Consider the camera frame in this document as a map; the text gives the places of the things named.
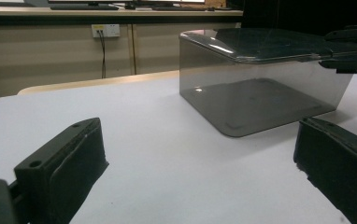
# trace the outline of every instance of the electrical socket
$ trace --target electrical socket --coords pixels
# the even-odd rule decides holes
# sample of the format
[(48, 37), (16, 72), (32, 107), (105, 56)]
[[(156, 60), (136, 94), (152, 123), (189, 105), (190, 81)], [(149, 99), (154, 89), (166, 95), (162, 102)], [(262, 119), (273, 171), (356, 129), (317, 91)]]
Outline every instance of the electrical socket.
[(93, 34), (93, 37), (95, 37), (95, 38), (99, 37), (99, 34), (97, 33), (97, 31), (103, 31), (103, 34), (105, 34), (107, 32), (106, 26), (104, 24), (93, 24), (92, 25), (92, 34)]
[(121, 35), (119, 24), (93, 24), (92, 34), (95, 38), (100, 37), (97, 31), (103, 31), (104, 37), (114, 37)]
[(120, 26), (119, 24), (107, 24), (106, 25), (106, 30), (107, 30), (107, 36), (112, 37), (112, 36), (120, 36)]

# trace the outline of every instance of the monitor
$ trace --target monitor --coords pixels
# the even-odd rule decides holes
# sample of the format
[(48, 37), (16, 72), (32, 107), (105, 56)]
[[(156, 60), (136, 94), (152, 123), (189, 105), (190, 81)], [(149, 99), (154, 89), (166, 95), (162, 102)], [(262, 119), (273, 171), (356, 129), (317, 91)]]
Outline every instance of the monitor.
[(204, 5), (205, 0), (137, 0), (137, 6), (173, 6), (175, 4)]
[(48, 0), (51, 9), (118, 9), (114, 3), (131, 3), (133, 0)]

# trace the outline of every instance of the power cord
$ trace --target power cord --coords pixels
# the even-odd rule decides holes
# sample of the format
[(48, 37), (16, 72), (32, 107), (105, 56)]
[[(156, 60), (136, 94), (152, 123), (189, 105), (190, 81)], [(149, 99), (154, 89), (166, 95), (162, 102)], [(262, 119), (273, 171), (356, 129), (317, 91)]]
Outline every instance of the power cord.
[(100, 42), (102, 43), (103, 49), (103, 64), (102, 64), (102, 78), (106, 78), (106, 45), (104, 41), (104, 34), (103, 31), (98, 30), (97, 33), (100, 37)]

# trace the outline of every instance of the white tabletop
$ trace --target white tabletop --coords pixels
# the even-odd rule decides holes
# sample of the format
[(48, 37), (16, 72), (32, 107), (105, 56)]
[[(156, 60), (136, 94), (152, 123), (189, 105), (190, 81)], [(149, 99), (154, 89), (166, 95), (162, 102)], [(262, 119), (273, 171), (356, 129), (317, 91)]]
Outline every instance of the white tabletop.
[[(179, 96), (177, 77), (1, 98), (0, 178), (93, 117), (110, 165), (72, 223), (349, 223), (296, 168), (297, 122), (223, 136)], [(357, 134), (357, 76), (320, 118)]]

